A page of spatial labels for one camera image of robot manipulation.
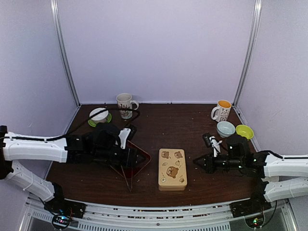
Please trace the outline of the beige illustrated tin lid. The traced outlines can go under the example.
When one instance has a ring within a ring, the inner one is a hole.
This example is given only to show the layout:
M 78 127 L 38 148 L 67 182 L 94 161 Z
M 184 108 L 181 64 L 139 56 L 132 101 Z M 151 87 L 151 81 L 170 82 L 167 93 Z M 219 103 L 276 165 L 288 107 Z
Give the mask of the beige illustrated tin lid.
M 161 148 L 158 160 L 158 185 L 187 185 L 185 151 Z

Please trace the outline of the black tongs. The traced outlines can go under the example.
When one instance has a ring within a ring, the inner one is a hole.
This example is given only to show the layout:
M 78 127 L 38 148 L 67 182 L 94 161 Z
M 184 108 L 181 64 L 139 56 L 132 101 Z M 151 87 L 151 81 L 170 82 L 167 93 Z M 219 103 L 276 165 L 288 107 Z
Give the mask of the black tongs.
M 129 190 L 129 192 L 131 193 L 133 190 L 133 173 L 134 173 L 134 169 L 133 168 L 128 168 L 128 169 L 124 169 L 123 166 L 121 167 L 121 171 L 122 171 L 122 175 L 125 179 L 127 188 Z

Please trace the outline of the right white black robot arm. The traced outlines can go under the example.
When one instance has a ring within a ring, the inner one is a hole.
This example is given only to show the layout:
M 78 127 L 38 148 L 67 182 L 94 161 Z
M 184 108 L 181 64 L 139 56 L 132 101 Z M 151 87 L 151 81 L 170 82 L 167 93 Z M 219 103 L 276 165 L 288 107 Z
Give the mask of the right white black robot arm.
M 266 203 L 307 196 L 308 156 L 279 155 L 270 150 L 233 156 L 206 154 L 193 163 L 212 174 L 216 170 L 238 170 L 242 175 L 259 179 L 247 201 L 247 209 L 257 212 Z

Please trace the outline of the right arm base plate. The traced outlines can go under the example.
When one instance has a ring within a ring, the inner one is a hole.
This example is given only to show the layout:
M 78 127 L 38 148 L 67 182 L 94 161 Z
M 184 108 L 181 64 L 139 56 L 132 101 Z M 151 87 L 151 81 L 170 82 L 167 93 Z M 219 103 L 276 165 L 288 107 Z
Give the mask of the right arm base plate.
M 255 213 L 262 213 L 264 210 L 271 209 L 271 203 L 255 198 L 247 199 L 230 204 L 231 212 L 234 218 L 247 216 Z

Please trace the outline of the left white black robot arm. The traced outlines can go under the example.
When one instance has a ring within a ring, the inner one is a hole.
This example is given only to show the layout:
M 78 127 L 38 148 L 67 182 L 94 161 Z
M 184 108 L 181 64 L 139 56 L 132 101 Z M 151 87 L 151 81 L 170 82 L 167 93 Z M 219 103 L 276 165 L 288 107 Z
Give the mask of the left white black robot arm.
M 59 137 L 22 136 L 0 128 L 0 178 L 39 197 L 59 214 L 69 210 L 62 187 L 45 181 L 22 167 L 19 160 L 47 160 L 65 164 L 102 163 L 122 171 L 134 172 L 147 160 L 147 154 L 131 143 L 136 128 L 119 129 L 99 123 L 94 131 L 83 135 Z

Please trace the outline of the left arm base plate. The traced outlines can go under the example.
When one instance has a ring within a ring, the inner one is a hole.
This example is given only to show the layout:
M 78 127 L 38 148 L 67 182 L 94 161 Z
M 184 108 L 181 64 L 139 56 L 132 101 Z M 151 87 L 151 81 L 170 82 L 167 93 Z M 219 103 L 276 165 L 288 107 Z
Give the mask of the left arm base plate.
M 69 218 L 83 218 L 86 205 L 69 200 L 51 200 L 44 202 L 44 209 L 53 215 L 64 215 Z

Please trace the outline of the dark red lacquer tray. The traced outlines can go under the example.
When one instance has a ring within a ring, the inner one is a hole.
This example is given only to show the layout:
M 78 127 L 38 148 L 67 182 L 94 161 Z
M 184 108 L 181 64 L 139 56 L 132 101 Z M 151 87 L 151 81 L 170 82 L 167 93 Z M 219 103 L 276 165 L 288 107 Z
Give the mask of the dark red lacquer tray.
M 124 155 L 112 160 L 109 166 L 127 180 L 138 175 L 152 159 L 147 152 L 131 141 L 127 141 L 126 148 L 122 153 Z

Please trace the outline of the beige chocolate tin box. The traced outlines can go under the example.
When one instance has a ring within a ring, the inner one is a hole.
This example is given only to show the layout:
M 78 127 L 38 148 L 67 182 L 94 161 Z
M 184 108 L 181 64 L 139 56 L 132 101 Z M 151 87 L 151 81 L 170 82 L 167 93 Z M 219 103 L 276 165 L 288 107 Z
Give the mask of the beige chocolate tin box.
M 185 190 L 187 185 L 180 185 L 180 186 L 163 186 L 158 185 L 158 189 L 160 191 L 183 191 Z

